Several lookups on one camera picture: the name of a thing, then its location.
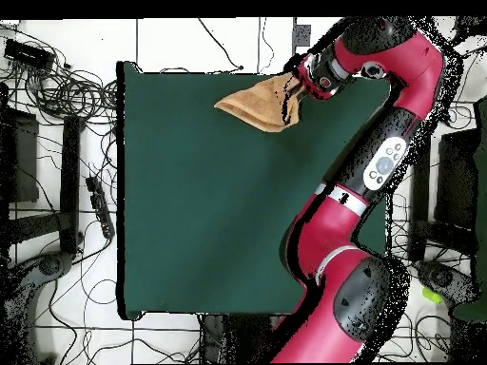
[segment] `cable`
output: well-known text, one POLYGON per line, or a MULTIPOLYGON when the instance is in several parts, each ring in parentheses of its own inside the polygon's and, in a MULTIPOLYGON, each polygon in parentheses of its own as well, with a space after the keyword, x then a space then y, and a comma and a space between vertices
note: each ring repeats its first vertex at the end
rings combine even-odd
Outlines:
POLYGON ((50 312, 50 314, 52 315, 52 317, 54 319, 56 319, 59 323, 61 323, 62 325, 66 326, 68 329, 70 329, 74 333, 74 340, 72 340, 72 343, 69 345, 69 348, 66 350, 65 354, 63 355, 63 358, 61 359, 60 365, 63 365, 63 363, 65 362, 66 357, 68 356, 69 351, 72 349, 72 346, 74 346, 74 343, 76 342, 76 340, 78 338, 78 334, 76 333, 76 331, 71 326, 69 326, 67 323, 65 323, 63 320, 61 320, 59 317, 57 317, 54 314, 54 311, 52 311, 52 301, 54 300, 54 297, 56 296, 57 284, 58 284, 57 283, 57 280, 55 280, 54 281, 54 292, 52 293, 52 296, 50 297, 50 300, 49 300, 49 307, 48 307, 49 312, 50 312))
MULTIPOLYGON (((265 19, 263 20, 263 34, 265 33, 265 25, 267 23, 267 17, 265 17, 265 19)), ((272 60, 274 59, 274 49, 268 44, 268 42, 265 40, 265 37, 263 36, 263 41, 265 42, 265 44, 270 48, 271 52, 272 52, 272 56, 269 60, 269 64, 267 66, 265 66, 264 68, 261 69, 261 71, 259 71, 259 73, 262 73, 266 68, 268 68, 270 66, 270 64, 272 63, 272 60)))
POLYGON ((230 62, 230 64, 236 68, 237 70, 243 70, 244 69, 244 66, 237 66, 235 63, 232 62, 232 60, 230 59, 230 56, 228 56, 228 52, 226 51, 226 49, 223 47, 223 45, 218 42, 218 40, 213 36, 213 34, 209 31, 209 29, 206 27, 205 23, 202 21, 201 18, 198 18, 198 21, 200 22, 200 24, 203 26, 203 28, 205 29, 205 31, 208 33, 209 36, 211 36, 211 38, 213 39, 213 41, 215 41, 215 43, 224 51, 224 54, 226 56, 226 58, 228 59, 228 62, 230 62))
MULTIPOLYGON (((424 360, 424 362, 428 362, 428 360, 426 359, 426 356, 424 355, 422 349, 425 349, 426 347, 421 345, 421 343, 419 342, 419 331, 418 331, 418 327, 419 325, 425 320, 425 319, 428 319, 428 318, 434 318, 436 320, 440 320, 442 321, 443 323, 447 324, 448 326, 451 326, 450 322, 448 320, 446 320, 444 317, 439 317, 437 315, 426 315, 422 318, 420 318, 417 322, 416 322, 416 326, 415 326, 415 329, 414 329, 414 332, 415 332, 415 341, 416 341, 416 344, 417 344, 417 347, 418 347, 418 351, 419 351, 419 354, 421 355, 421 358, 424 360)), ((439 339, 445 344, 446 348, 444 346, 441 346, 439 347, 437 344, 433 343, 431 340, 428 340, 428 347, 429 350, 431 350, 431 346, 434 345, 435 347, 437 347, 438 349, 442 350, 445 354, 449 354, 448 353, 448 346, 446 345, 446 341, 445 341, 445 338, 442 337, 441 335, 439 334, 436 334, 435 335, 435 339, 438 341, 439 339)))

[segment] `towel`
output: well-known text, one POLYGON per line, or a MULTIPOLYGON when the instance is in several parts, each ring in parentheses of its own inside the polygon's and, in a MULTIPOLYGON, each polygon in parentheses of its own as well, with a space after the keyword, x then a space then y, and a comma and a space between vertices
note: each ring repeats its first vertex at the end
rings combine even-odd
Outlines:
POLYGON ((279 133, 300 120, 299 80, 292 73, 274 76, 215 104, 244 122, 268 133, 279 133))

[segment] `button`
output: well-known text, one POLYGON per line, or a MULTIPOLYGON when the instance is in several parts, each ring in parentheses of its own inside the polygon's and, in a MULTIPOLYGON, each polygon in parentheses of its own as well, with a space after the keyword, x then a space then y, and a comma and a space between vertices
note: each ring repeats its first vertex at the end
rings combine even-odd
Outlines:
POLYGON ((328 88, 329 86, 331 86, 331 82, 326 77, 321 77, 320 86, 322 86, 323 88, 328 88))
POLYGON ((376 169, 381 175, 387 175, 394 169, 394 162, 389 157, 380 157, 376 169))

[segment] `floor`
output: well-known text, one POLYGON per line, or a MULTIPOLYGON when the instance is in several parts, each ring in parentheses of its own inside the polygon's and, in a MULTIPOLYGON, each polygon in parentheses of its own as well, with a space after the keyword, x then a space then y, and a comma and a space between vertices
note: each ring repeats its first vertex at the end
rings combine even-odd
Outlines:
MULTIPOLYGON (((299 24, 310 24, 312 28, 312 45, 333 24, 337 18, 298 18, 299 24)), ((243 72, 278 73, 291 56, 292 18, 237 18, 237 19, 204 19, 212 34, 227 49, 230 59, 236 66, 242 65, 243 72)), ((446 36, 452 36, 452 17, 439 17, 439 28, 446 36)), ((137 62, 143 71, 161 71, 164 68, 185 67, 190 71, 227 71, 234 68, 227 60, 224 52, 204 31, 197 19, 146 19, 146 20, 53 20, 53 21, 22 21, 20 31, 31 37, 42 40, 61 50, 66 56, 72 70, 83 70, 85 77, 94 81, 97 78, 88 72, 95 73, 104 85, 115 79, 115 63, 117 61, 137 62)), ((15 37, 21 42, 32 38, 21 32, 2 30, 4 37, 15 37)), ((458 50, 476 48, 474 38, 458 50)), ((466 60, 466 66, 473 63, 475 56, 466 60)), ((487 61, 477 58, 470 70, 468 81, 461 93, 461 100, 475 101, 487 93, 487 61)), ((19 91, 20 103, 27 103, 25 91, 19 91)), ((37 113, 40 123, 44 118, 37 113)), ((464 126, 464 118, 459 118, 456 125, 464 126)), ((109 131, 107 117, 98 118, 90 125, 90 130, 83 133, 81 156, 86 164, 81 164, 81 174, 86 177, 89 170, 97 171, 107 149, 108 138, 102 137, 109 131)), ((442 134, 450 132, 446 126, 439 126, 434 135, 431 164, 438 158, 438 141, 442 134)), ((60 145, 53 142, 62 141, 62 128, 43 125, 40 129, 38 146, 38 181, 46 190, 54 208, 59 208, 60 175, 55 165, 60 166, 60 145)), ((108 152, 111 164, 117 166, 116 150, 112 147, 108 152)), ((112 196, 107 194, 110 202, 111 217, 115 222, 116 212, 116 169, 108 166, 103 178, 113 183, 112 196)), ((431 191, 435 192, 435 176, 432 175, 431 191)), ((409 183, 406 180, 398 189, 395 197, 397 206, 407 208, 409 183)), ((435 198, 430 200, 430 211, 433 211, 435 198)), ((43 197, 36 203, 20 203, 15 212, 12 206, 11 218, 24 215, 40 214, 38 210, 49 210, 49 204, 43 197)), ((80 189, 80 229, 86 231, 86 244, 83 246, 85 256, 98 251, 104 244, 100 225, 95 220, 89 202, 89 193, 82 182, 80 189)), ((407 220, 404 208, 397 207, 395 220, 407 220)), ((12 246, 10 256, 16 255, 17 261, 23 261, 38 254, 45 245, 45 250, 56 250, 57 236, 44 236, 12 246)), ((428 253, 431 258, 438 251, 428 253)), ((198 340, 199 324, 194 315, 146 314, 134 323, 121 320, 116 312, 114 289, 116 281, 116 238, 108 249, 101 254, 83 261, 59 280, 53 311, 65 323, 75 328, 76 342, 68 351, 64 363, 86 365, 94 364, 155 364, 173 362, 181 359, 181 353, 188 354, 194 350, 198 340)), ((461 263, 463 271, 468 271, 468 262, 461 263)), ((413 324, 421 317, 436 315, 446 317, 443 305, 437 305, 421 294, 421 286, 415 279, 412 281, 410 300, 395 337, 387 342, 382 353, 393 361, 422 361, 419 349, 410 334, 411 318, 413 324)), ((73 332, 61 325, 52 317, 48 310, 49 300, 54 291, 54 284, 45 287, 39 298, 37 307, 36 331, 38 344, 45 353, 55 352, 60 363, 63 355, 73 342, 73 332)), ((441 361, 444 353, 440 348, 428 345, 434 343, 435 335, 448 337, 448 326, 435 318, 425 319, 419 326, 424 336, 421 342, 427 360, 441 361)))

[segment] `dark green surface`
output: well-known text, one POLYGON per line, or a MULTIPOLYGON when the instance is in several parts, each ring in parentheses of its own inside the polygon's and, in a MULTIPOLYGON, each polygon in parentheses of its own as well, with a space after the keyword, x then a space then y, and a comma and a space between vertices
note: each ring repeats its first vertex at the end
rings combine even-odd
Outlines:
MULTIPOLYGON (((282 234, 388 85, 360 80, 325 103, 306 99, 302 122, 278 134, 213 107, 264 78, 126 64, 128 311, 288 313, 298 303, 282 234)), ((380 204, 359 239, 383 253, 384 233, 380 204)))
POLYGON ((463 320, 487 321, 487 97, 479 103, 481 141, 474 160, 478 173, 476 236, 478 252, 475 270, 480 299, 457 307, 455 316, 463 320))

